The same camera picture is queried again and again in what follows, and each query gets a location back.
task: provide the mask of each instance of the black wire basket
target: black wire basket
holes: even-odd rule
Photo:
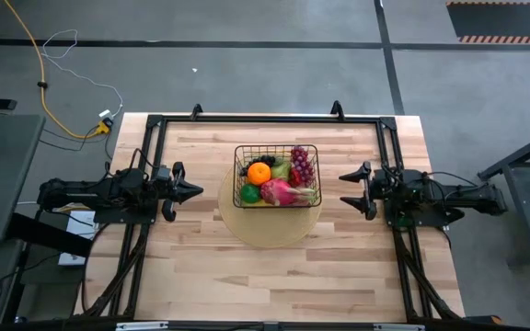
[[[256,158],[263,155],[273,156],[279,162],[281,158],[284,162],[292,163],[292,150],[300,146],[307,152],[307,162],[312,171],[312,179],[305,188],[311,188],[315,191],[313,198],[307,204],[289,204],[285,206],[274,206],[270,204],[248,204],[240,196],[240,190],[247,184],[247,176],[243,169],[253,162]],[[320,189],[320,169],[318,166],[318,149],[312,144],[283,144],[283,145],[240,145],[235,149],[235,168],[233,176],[233,195],[232,201],[238,208],[311,208],[319,206],[322,202],[322,191]]]

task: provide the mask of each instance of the butcher block tabletop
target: butcher block tabletop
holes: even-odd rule
[[[112,172],[127,168],[134,149],[141,147],[147,115],[124,114]],[[421,119],[396,119],[404,167],[430,172]],[[389,134],[386,142],[391,146]],[[314,229],[298,243],[276,249],[255,248],[226,228],[218,211],[218,191],[233,166],[237,146],[282,143],[317,147],[322,212]],[[406,321],[394,240],[381,202],[377,217],[369,222],[339,200],[340,196],[357,197],[363,192],[361,184],[339,181],[340,175],[355,171],[363,161],[371,161],[372,169],[379,167],[374,125],[169,123],[162,164],[171,167],[176,161],[183,162],[186,180],[203,187],[204,192],[177,205],[173,223],[157,214],[146,248],[136,319]],[[87,306],[116,272],[124,228],[121,224],[109,226],[93,246],[86,267]],[[427,278],[452,310],[463,315],[444,234],[419,228],[418,236]],[[128,278],[122,307],[129,282]],[[416,281],[411,287],[420,312]],[[80,311],[80,304],[75,311]]]

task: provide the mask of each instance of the grape bunch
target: grape bunch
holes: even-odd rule
[[[292,149],[292,165],[300,173],[300,178],[308,187],[314,181],[314,168],[308,162],[308,151],[302,146],[295,146]]]
[[[248,173],[248,169],[253,166],[253,164],[256,164],[257,162],[262,162],[265,165],[272,167],[275,163],[275,156],[271,155],[262,155],[261,157],[255,157],[253,161],[249,162],[247,165],[242,167],[240,169],[240,176],[246,176]]]

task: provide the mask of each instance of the yellow cable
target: yellow cable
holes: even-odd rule
[[[34,37],[32,37],[32,34],[29,32],[28,27],[26,27],[26,24],[24,24],[24,21],[17,14],[16,9],[14,9],[14,7],[12,7],[11,4],[9,4],[9,2],[7,0],[4,0],[4,2],[6,3],[7,7],[9,7],[9,10],[11,10],[12,14],[14,14],[14,16],[16,17],[17,22],[19,22],[19,24],[22,26],[22,28],[24,28],[24,31],[26,31],[26,34],[28,34],[28,37],[29,37],[30,41],[32,41],[32,46],[34,46],[34,51],[36,51],[36,55],[38,55],[38,61],[40,62],[40,80],[42,81],[42,83],[45,83],[46,81],[44,80],[44,63],[42,61],[42,56],[40,55],[40,50],[38,49],[38,45],[36,44],[36,41],[34,40]],[[46,111],[48,116],[50,116],[51,119],[56,124],[58,124],[58,126],[60,126],[61,129],[63,129],[68,135],[70,135],[70,136],[72,136],[74,138],[77,138],[77,139],[88,139],[88,138],[92,138],[92,137],[95,137],[97,135],[100,135],[99,131],[95,131],[95,132],[85,136],[85,135],[75,134],[72,131],[70,131],[69,129],[67,129],[60,121],[58,121],[54,117],[54,115],[52,115],[51,111],[46,106],[46,98],[44,97],[44,87],[40,88],[40,102],[42,103],[42,108],[44,108],[44,111]]]

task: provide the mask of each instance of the gray floor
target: gray floor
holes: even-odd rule
[[[83,39],[379,41],[372,0],[14,3],[37,38],[79,29]],[[384,0],[384,6],[393,42],[455,42],[444,1]],[[1,2],[0,37],[24,37]],[[530,141],[530,52],[396,51],[394,58],[404,110],[421,116],[433,169],[475,178]],[[394,113],[381,51],[75,48],[62,64],[115,85],[126,111],[189,111],[199,102],[205,111],[326,113],[338,99],[349,113]],[[87,131],[99,112],[117,107],[111,91],[48,64],[47,70],[49,106],[74,131]],[[0,97],[16,99],[17,114],[42,113],[39,77],[34,50],[0,46]],[[46,127],[60,133],[51,121]],[[47,133],[43,139],[68,144]],[[102,144],[78,153],[41,144],[21,199],[35,200],[39,184],[52,177],[98,179],[104,161]],[[506,266],[529,249],[525,231],[513,211],[497,218],[469,212],[452,226],[466,314],[530,326],[530,267]],[[32,319],[67,316],[78,272],[49,265],[32,273],[21,312]]]

